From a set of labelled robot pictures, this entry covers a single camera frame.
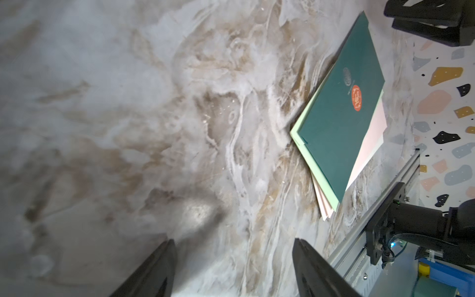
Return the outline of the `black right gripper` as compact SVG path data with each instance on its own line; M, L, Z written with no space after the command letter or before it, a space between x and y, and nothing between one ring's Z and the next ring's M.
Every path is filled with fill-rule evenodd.
M392 27L449 47L466 47L475 40L475 2L470 0L387 1L384 15Z

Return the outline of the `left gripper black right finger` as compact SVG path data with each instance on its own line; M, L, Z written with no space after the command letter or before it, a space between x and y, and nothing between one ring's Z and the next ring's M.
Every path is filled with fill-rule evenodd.
M307 241L295 239L292 256L301 297L359 296Z

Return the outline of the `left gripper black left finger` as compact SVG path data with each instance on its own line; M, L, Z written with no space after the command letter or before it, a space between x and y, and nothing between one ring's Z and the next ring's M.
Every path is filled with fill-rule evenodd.
M110 297L170 297L177 265L174 240L167 240Z

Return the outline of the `dark green envelope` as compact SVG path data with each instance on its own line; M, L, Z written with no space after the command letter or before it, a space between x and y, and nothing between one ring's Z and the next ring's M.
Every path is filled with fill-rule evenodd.
M298 134L341 202L385 83L361 12Z

